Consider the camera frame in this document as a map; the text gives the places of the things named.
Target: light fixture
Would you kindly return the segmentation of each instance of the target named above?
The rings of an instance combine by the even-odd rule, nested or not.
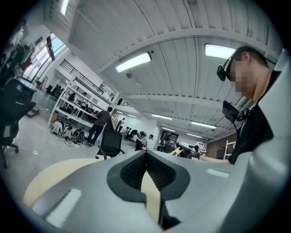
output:
[[[172,130],[172,129],[168,129],[168,128],[164,128],[164,127],[162,127],[162,128],[165,129],[165,130],[169,130],[169,131],[175,132],[175,130]]]
[[[190,134],[190,133],[187,133],[187,135],[189,135],[189,136],[193,136],[193,137],[201,137],[201,136],[197,136],[197,135],[194,135],[194,134]]]
[[[130,60],[123,62],[122,64],[120,64],[119,66],[115,67],[117,72],[120,73],[122,71],[128,70],[134,66],[146,63],[151,61],[151,56],[148,52],[143,53],[141,55],[138,55],[134,58],[131,58]]]
[[[211,128],[211,129],[216,129],[217,128],[216,126],[211,126],[211,125],[202,124],[202,123],[198,123],[198,122],[191,122],[191,124],[198,125],[198,126],[208,127],[208,128]]]
[[[63,0],[62,8],[60,10],[60,12],[63,15],[65,15],[67,13],[68,5],[69,5],[69,0]]]
[[[214,56],[214,57],[220,57],[220,58],[229,58],[233,53],[235,49],[225,47],[225,46],[217,46],[217,45],[205,45],[205,55],[206,56]]]
[[[172,120],[172,117],[160,116],[160,115],[156,115],[156,114],[152,114],[152,116],[153,117],[159,117],[159,118],[164,118],[164,119]]]

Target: equipment on shelf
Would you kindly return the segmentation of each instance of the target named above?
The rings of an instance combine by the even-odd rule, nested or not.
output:
[[[65,112],[71,114],[72,111],[73,111],[73,106],[72,105],[68,105],[68,106],[60,107],[60,110],[65,111]]]

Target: vr headset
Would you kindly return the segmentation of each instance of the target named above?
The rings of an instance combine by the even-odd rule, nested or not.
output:
[[[219,79],[221,81],[225,81],[226,78],[228,78],[228,80],[230,80],[230,66],[231,66],[231,62],[232,62],[232,58],[240,53],[240,52],[252,52],[252,53],[255,53],[257,54],[264,62],[265,64],[268,66],[268,63],[266,61],[266,58],[256,49],[252,48],[252,47],[249,47],[249,46],[242,46],[242,47],[239,47],[237,50],[234,51],[234,53],[226,60],[226,62],[224,63],[224,65],[219,65],[218,68],[217,68],[217,76],[219,77]]]

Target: ceiling beam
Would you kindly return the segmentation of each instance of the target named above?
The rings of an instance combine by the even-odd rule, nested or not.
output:
[[[197,135],[197,136],[201,136],[202,138],[210,138],[210,139],[215,139],[215,136],[211,136],[211,135],[203,135],[201,133],[198,133],[198,132],[195,132],[195,131],[192,131],[192,130],[188,130],[188,129],[184,129],[184,128],[179,128],[177,126],[173,126],[171,124],[165,124],[165,123],[161,123],[161,126],[162,127],[165,127],[165,128],[168,128],[168,129],[172,129],[172,130],[175,130],[176,132],[182,132],[184,134],[186,133],[190,133],[190,134],[194,134],[194,135]]]
[[[201,106],[206,106],[206,107],[222,109],[222,102],[193,98],[193,97],[185,97],[185,96],[127,95],[125,96],[125,99],[188,103],[188,104],[196,104],[196,105],[201,105]]]
[[[163,33],[154,37],[151,37],[145,41],[141,41],[140,43],[128,48],[127,50],[121,52],[118,56],[112,58],[108,61],[103,67],[101,67],[100,71],[102,72],[107,67],[111,66],[113,63],[117,62],[119,59],[124,56],[141,49],[145,46],[149,46],[160,41],[170,40],[172,38],[182,37],[182,36],[207,36],[207,37],[218,37],[226,40],[236,40],[242,44],[250,45],[259,50],[266,51],[267,46],[264,43],[257,41],[251,37],[242,35],[240,33],[236,33],[233,31],[219,30],[214,28],[190,28],[190,29],[182,29],[176,30],[168,33]]]

